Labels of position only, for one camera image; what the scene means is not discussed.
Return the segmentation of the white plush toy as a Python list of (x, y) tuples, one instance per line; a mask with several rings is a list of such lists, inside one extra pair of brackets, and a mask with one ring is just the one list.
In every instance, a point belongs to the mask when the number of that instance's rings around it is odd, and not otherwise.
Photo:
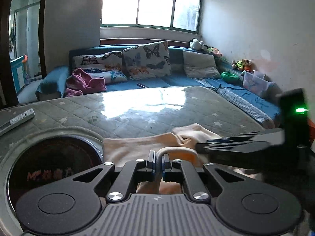
[(198, 39), (194, 38), (189, 41), (190, 48), (196, 51), (205, 51), (207, 52), (209, 47), (204, 44), (203, 41), (199, 41)]

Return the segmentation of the blue sofa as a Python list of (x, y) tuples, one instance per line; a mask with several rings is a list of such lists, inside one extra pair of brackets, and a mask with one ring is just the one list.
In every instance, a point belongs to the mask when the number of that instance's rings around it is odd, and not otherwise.
[[(121, 54), (127, 47), (122, 45), (105, 45), (88, 49), (71, 50), (69, 52), (69, 65), (55, 67), (36, 90), (36, 97), (40, 101), (65, 97), (66, 79), (75, 69), (74, 59), (77, 56), (98, 56), (107, 53)], [(171, 75), (161, 78), (149, 78), (132, 80), (124, 76), (116, 79), (114, 83), (106, 81), (107, 91), (122, 91), (127, 89), (139, 89), (141, 84), (147, 87), (176, 87), (176, 86), (204, 86), (215, 91), (236, 105), (242, 111), (259, 122), (264, 128), (273, 128), (280, 125), (280, 108), (268, 97), (261, 98), (258, 95), (243, 88), (244, 74), (229, 68), (227, 62), (215, 56), (216, 67), (219, 73), (234, 74), (236, 79), (224, 80), (217, 78), (189, 78), (184, 72), (183, 47), (169, 47)]]

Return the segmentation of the window with green frame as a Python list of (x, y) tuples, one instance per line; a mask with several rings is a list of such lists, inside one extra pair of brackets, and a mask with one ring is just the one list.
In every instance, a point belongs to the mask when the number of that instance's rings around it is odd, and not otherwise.
[(101, 26), (150, 27), (196, 33), (202, 0), (103, 0)]

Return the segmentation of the square butterfly print pillow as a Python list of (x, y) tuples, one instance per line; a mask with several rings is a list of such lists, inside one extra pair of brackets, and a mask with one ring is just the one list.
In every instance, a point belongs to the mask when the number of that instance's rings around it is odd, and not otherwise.
[(171, 75), (168, 41), (138, 45), (123, 50), (122, 54), (132, 80)]

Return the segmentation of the clear storage bag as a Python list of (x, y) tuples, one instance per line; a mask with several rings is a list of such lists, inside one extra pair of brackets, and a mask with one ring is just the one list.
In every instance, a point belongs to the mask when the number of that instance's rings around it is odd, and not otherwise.
[(261, 78), (258, 74), (248, 73), (247, 71), (244, 72), (242, 87), (260, 98), (266, 99), (272, 86), (273, 82)]

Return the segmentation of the dark phone on sofa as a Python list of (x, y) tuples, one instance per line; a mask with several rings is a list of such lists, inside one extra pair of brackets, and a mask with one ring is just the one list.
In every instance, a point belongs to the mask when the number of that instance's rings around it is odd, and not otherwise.
[(148, 86), (144, 85), (144, 84), (141, 84), (141, 83), (137, 83), (137, 86), (142, 88), (142, 89), (149, 89)]

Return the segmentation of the green bowl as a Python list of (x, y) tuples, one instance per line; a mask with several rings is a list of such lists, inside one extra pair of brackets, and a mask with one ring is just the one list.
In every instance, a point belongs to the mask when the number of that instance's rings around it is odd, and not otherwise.
[(229, 84), (235, 84), (238, 82), (239, 80), (239, 76), (233, 73), (229, 73), (229, 72), (222, 72), (221, 73), (221, 78), (223, 79), (223, 81), (229, 83)]

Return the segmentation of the cream knit garment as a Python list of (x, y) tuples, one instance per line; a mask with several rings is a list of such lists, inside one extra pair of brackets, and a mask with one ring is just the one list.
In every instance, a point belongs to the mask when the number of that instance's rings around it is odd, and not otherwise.
[(137, 193), (177, 194), (181, 187), (175, 182), (162, 181), (162, 156), (168, 154), (170, 160), (181, 159), (202, 167), (209, 159), (195, 150), (197, 143), (221, 138), (201, 125), (195, 123), (176, 127), (169, 133), (137, 138), (106, 138), (103, 141), (105, 161), (111, 161), (116, 167), (122, 167), (130, 160), (147, 159), (150, 151), (155, 151), (157, 175), (153, 182), (142, 182), (137, 186)]

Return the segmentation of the long butterfly print pillow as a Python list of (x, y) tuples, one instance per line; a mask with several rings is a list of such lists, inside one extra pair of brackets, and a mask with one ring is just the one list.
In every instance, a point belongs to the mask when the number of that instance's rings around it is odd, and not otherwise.
[(92, 78), (103, 78), (105, 84), (126, 82), (123, 73), (123, 55), (121, 51), (112, 51), (99, 55), (80, 55), (72, 58), (74, 69), (81, 68)]

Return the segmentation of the yellow plush toy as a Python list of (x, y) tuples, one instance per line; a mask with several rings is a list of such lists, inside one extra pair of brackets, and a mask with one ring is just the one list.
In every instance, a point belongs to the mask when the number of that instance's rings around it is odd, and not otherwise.
[(251, 69), (252, 61), (251, 60), (247, 60), (247, 59), (242, 59), (239, 61), (232, 60), (231, 63), (232, 63), (231, 67), (234, 70), (238, 70), (240, 72), (246, 71), (248, 73), (252, 71), (252, 69)]

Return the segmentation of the grey remote control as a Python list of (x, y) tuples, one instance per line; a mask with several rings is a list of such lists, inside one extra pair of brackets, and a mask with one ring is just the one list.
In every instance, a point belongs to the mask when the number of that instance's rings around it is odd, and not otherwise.
[(0, 136), (4, 135), (5, 133), (9, 132), (12, 129), (18, 127), (19, 125), (31, 120), (34, 117), (35, 117), (35, 112), (34, 112), (33, 108), (24, 111), (23, 113), (12, 118), (11, 120), (6, 122), (5, 124), (1, 125)]

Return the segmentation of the grey cushion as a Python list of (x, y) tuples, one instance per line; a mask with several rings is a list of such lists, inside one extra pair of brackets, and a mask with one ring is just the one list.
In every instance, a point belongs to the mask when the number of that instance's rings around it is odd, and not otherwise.
[(221, 78), (213, 55), (183, 51), (183, 59), (184, 71), (189, 78)]

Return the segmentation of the quilted grey table cover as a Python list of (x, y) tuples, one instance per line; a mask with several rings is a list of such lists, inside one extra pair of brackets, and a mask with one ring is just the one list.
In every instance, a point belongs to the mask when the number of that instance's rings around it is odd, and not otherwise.
[(1, 111), (1, 122), (33, 109), (35, 117), (1, 137), (1, 157), (23, 137), (49, 128), (78, 126), (102, 137), (131, 138), (197, 123), (222, 137), (262, 126), (213, 90), (201, 86), (132, 89), (54, 99)]

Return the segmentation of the blue white cabinet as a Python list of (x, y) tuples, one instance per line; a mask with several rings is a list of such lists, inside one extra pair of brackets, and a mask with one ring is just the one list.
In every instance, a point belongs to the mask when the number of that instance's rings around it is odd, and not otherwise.
[(10, 61), (11, 73), (13, 77), (16, 93), (19, 93), (26, 84), (27, 55), (22, 55)]

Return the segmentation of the round black induction cooktop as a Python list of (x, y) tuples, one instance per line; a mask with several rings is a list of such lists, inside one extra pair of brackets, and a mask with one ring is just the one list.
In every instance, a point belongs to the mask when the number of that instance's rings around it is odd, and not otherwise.
[(7, 183), (12, 208), (31, 189), (85, 171), (103, 162), (103, 151), (95, 140), (77, 135), (47, 137), (25, 149), (14, 162)]

